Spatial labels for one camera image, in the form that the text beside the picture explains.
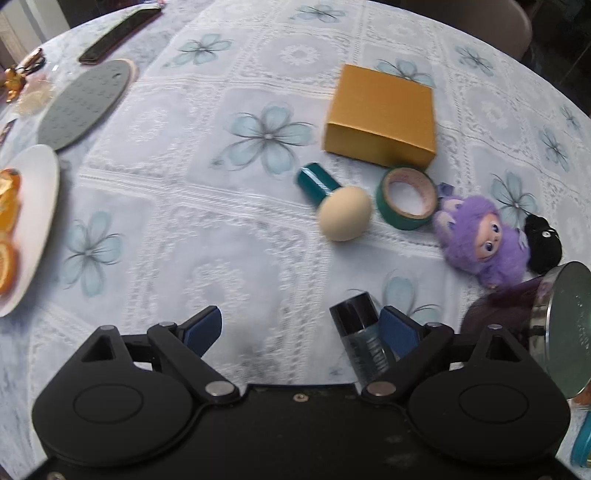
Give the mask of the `white plate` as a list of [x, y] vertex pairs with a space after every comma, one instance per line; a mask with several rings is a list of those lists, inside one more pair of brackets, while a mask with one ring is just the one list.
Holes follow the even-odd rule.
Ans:
[[33, 280], [51, 229], [60, 183], [59, 159], [47, 145], [23, 150], [11, 167], [22, 178], [21, 210], [14, 229], [18, 266], [13, 285], [1, 295], [1, 317], [18, 306]]

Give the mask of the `dark candle jar silver lid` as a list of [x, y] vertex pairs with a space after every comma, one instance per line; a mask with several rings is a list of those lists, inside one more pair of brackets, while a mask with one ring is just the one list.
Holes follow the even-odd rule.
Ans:
[[581, 262], [489, 293], [467, 310], [460, 331], [499, 324], [528, 350], [568, 399], [590, 382], [590, 270]]

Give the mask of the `dark teal cosmetic tube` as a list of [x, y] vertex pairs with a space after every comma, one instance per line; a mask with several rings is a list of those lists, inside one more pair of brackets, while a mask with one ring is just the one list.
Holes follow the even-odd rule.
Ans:
[[360, 292], [329, 308], [342, 345], [362, 385], [389, 370], [396, 358], [380, 335], [379, 316], [367, 292]]

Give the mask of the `black plush ball keychain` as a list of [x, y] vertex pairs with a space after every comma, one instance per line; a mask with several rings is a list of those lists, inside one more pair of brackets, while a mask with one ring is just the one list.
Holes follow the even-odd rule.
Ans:
[[530, 249], [528, 269], [531, 272], [545, 275], [560, 264], [563, 255], [560, 236], [545, 218], [528, 215], [524, 232]]

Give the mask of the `grey oval silicone mat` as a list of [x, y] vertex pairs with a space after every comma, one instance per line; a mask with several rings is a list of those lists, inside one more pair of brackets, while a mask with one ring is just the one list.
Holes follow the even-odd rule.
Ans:
[[94, 66], [73, 80], [50, 104], [37, 142], [60, 151], [78, 142], [122, 98], [136, 76], [136, 66], [115, 59]]

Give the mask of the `purple plush doll keychain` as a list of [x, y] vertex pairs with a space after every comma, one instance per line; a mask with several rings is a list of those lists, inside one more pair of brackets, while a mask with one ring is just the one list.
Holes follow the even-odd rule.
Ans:
[[483, 196], [463, 198], [442, 183], [438, 197], [433, 226], [447, 262], [487, 289], [521, 283], [530, 259], [525, 233], [504, 223], [495, 204]]

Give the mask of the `green tape roll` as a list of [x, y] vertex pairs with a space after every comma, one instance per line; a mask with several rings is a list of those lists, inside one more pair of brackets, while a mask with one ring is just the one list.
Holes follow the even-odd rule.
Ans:
[[431, 221], [438, 196], [435, 184], [423, 171], [398, 166], [381, 179], [376, 205], [384, 222], [399, 230], [416, 230]]

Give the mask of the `floral lace tablecloth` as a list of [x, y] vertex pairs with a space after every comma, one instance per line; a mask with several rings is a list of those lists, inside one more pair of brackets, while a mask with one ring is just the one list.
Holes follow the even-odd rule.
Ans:
[[297, 187], [311, 162], [369, 194], [384, 176], [322, 149], [345, 64], [431, 85], [429, 176], [489, 197], [509, 223], [544, 216], [566, 260], [590, 260], [589, 116], [460, 30], [370, 1], [170, 1], [117, 56], [138, 78], [61, 151], [47, 246], [1, 322], [1, 463], [16, 479], [44, 460], [36, 397], [100, 325], [139, 333], [216, 305], [223, 332], [206, 358], [245, 385], [353, 381], [329, 307], [362, 290], [460, 324], [481, 288], [429, 228], [375, 216], [335, 244]]

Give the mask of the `gold cardboard box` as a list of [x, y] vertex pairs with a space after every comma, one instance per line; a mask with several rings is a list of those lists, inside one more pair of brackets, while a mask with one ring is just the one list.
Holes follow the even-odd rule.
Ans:
[[346, 64], [329, 105], [322, 149], [388, 168], [427, 169], [437, 155], [433, 89]]

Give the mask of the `orange slices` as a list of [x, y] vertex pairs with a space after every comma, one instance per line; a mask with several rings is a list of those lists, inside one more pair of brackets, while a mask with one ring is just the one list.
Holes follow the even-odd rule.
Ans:
[[20, 214], [21, 174], [17, 169], [1, 171], [1, 294], [13, 285], [18, 269], [18, 252], [13, 233]]

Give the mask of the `amber trinkets on table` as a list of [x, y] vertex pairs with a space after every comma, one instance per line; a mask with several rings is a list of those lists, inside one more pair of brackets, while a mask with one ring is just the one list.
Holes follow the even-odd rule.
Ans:
[[19, 115], [33, 115], [47, 106], [53, 96], [52, 83], [42, 72], [46, 57], [41, 47], [18, 65], [1, 74], [1, 107], [13, 105]]

